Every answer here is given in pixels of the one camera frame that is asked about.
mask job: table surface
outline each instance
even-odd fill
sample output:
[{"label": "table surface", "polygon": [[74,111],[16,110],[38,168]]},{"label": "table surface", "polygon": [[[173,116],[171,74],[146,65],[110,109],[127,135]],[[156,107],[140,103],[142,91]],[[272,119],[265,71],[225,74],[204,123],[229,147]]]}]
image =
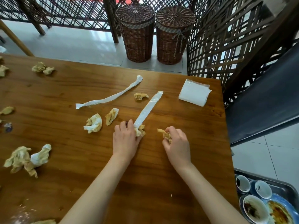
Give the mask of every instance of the table surface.
[{"label": "table surface", "polygon": [[[234,169],[225,121],[220,81],[144,70],[70,61],[3,55],[9,67],[0,78],[0,109],[16,111],[0,116],[13,131],[0,128],[0,162],[19,146],[40,151],[52,145],[49,162],[37,168],[38,178],[25,170],[10,174],[0,168],[0,223],[30,223],[54,218],[59,222],[100,173],[112,155],[114,126],[136,120],[148,99],[136,102],[133,94],[164,94],[145,119],[146,135],[110,201],[104,223],[209,223],[187,185],[171,166],[157,128],[170,125],[187,135],[191,160],[204,177],[238,207]],[[37,61],[54,66],[51,76],[31,71]],[[75,108],[116,94],[143,76],[143,81],[114,101]],[[209,84],[204,107],[178,99],[186,78]],[[119,108],[107,126],[105,115]],[[83,126],[99,113],[103,127],[88,134]]]}]

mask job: basket lid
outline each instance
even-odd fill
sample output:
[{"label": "basket lid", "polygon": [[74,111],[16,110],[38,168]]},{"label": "basket lid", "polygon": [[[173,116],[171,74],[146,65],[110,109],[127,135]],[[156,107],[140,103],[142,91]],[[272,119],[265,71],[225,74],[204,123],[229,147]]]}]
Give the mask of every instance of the basket lid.
[{"label": "basket lid", "polygon": [[154,10],[148,5],[130,4],[118,8],[115,15],[123,23],[140,24],[152,19]]},{"label": "basket lid", "polygon": [[181,6],[165,7],[156,13],[156,21],[169,28],[185,28],[194,24],[195,15]]}]

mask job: tiled floor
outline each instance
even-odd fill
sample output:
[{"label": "tiled floor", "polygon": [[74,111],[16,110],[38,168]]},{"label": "tiled floor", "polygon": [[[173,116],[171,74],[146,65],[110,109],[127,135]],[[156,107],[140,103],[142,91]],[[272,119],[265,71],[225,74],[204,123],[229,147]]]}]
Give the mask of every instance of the tiled floor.
[{"label": "tiled floor", "polygon": [[[48,29],[46,26],[42,26],[46,35],[40,36],[30,23],[4,22],[35,56],[174,74],[187,74],[186,52],[184,52],[181,62],[175,65],[165,65],[157,60],[156,36],[154,36],[153,41],[152,58],[144,63],[135,63],[127,59],[122,37],[119,37],[118,44],[114,44],[110,32],[56,26]],[[1,45],[9,53],[25,55],[3,31],[0,32],[0,35],[7,41],[6,44]]]},{"label": "tiled floor", "polygon": [[299,124],[232,148],[233,163],[251,173],[278,179],[299,192]]},{"label": "tiled floor", "polygon": [[[63,27],[47,29],[40,36],[28,23],[5,21],[7,26],[33,52],[35,56],[63,59],[93,64],[135,68],[151,71],[187,74],[186,52],[176,65],[164,65],[156,58],[156,37],[154,37],[152,58],[145,63],[134,63],[126,58],[122,38],[114,44],[108,32],[79,30]],[[4,34],[9,53],[24,53]],[[299,124],[233,147],[234,167],[263,176],[286,181],[299,191]]]}]

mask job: wicker basket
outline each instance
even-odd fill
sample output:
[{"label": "wicker basket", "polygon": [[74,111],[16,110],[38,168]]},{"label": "wicker basket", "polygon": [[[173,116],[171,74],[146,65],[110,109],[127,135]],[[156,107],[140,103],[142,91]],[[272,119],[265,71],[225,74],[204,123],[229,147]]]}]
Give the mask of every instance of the wicker basket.
[{"label": "wicker basket", "polygon": [[154,35],[154,10],[143,4],[120,7],[115,15],[119,21],[126,53],[129,60],[141,63],[152,56]]},{"label": "wicker basket", "polygon": [[194,22],[194,13],[184,7],[166,7],[156,13],[157,59],[161,63],[180,62]]}]

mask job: metal tray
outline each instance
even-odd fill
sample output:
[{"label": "metal tray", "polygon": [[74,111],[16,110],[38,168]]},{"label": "metal tray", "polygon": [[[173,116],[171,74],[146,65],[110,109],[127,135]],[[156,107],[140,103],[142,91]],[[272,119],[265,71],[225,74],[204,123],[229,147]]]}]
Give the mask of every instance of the metal tray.
[{"label": "metal tray", "polygon": [[277,179],[272,178],[266,178],[261,175],[253,174],[246,172],[244,170],[240,170],[237,168],[234,168],[236,175],[244,175],[246,178],[250,180],[262,180],[264,182],[267,182],[267,184],[270,185],[272,192],[276,193],[280,196],[282,196],[284,199],[290,202],[290,204],[293,205],[293,207],[296,209],[297,212],[299,212],[299,197],[297,190],[291,185],[286,182],[279,181]]}]

